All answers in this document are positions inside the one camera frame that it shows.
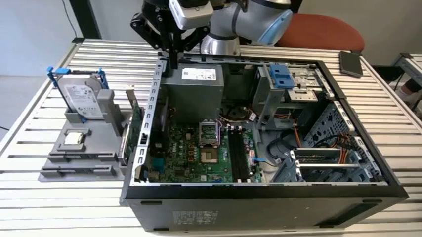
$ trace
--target gray power supply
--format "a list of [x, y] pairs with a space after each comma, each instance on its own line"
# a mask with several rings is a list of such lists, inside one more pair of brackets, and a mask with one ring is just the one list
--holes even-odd
[[179, 64], [179, 70], [161, 79], [169, 107], [179, 123], [196, 123], [217, 117], [223, 97], [223, 69], [216, 64]]

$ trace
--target label sticker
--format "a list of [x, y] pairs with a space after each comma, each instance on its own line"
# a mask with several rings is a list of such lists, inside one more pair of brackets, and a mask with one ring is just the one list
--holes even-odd
[[64, 89], [76, 112], [87, 119], [103, 119], [103, 113], [91, 87], [85, 85], [65, 85]]
[[184, 68], [181, 71], [183, 80], [216, 80], [215, 69]]
[[251, 115], [249, 115], [249, 121], [253, 122], [253, 121], [255, 121], [255, 118], [256, 118], [256, 114], [252, 112]]
[[176, 225], [215, 224], [217, 211], [173, 211], [172, 219]]

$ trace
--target side panel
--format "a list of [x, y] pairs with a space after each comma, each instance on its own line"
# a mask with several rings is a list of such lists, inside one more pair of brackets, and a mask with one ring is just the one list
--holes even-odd
[[129, 200], [145, 231], [268, 230], [348, 226], [395, 203], [394, 198]]

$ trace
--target ram slot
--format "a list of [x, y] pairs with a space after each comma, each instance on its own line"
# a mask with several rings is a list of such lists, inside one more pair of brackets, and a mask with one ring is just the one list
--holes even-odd
[[231, 161], [232, 181], [245, 182], [248, 177], [248, 165], [243, 148], [241, 129], [235, 128], [228, 131], [228, 150]]

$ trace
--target floor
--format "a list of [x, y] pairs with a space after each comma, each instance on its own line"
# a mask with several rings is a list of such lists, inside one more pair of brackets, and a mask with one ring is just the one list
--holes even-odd
[[[10, 128], [46, 77], [0, 76], [0, 126]], [[0, 129], [0, 140], [6, 131]]]

